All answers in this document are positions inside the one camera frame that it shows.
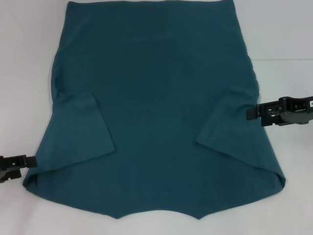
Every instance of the white background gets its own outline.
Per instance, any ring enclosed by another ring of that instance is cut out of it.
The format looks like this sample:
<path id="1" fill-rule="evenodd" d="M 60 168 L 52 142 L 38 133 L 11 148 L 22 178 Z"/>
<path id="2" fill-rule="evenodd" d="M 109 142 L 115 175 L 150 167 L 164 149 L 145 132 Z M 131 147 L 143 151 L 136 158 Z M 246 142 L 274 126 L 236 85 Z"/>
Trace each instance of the white background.
<path id="1" fill-rule="evenodd" d="M 261 102 L 313 96 L 313 1 L 234 0 Z M 51 65 L 66 0 L 0 0 L 0 154 L 33 155 L 51 115 Z M 287 177 L 272 197 L 196 220 L 149 211 L 116 220 L 0 185 L 1 235 L 311 235 L 313 122 L 267 127 Z"/>

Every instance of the teal fabric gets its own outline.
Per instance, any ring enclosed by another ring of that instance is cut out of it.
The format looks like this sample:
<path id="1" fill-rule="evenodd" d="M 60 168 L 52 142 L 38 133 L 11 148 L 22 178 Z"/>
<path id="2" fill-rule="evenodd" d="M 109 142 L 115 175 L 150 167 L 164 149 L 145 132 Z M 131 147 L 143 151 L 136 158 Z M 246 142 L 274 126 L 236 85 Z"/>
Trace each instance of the teal fabric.
<path id="1" fill-rule="evenodd" d="M 282 190 L 232 0 L 69 2 L 53 112 L 23 185 L 120 218 L 202 218 Z"/>

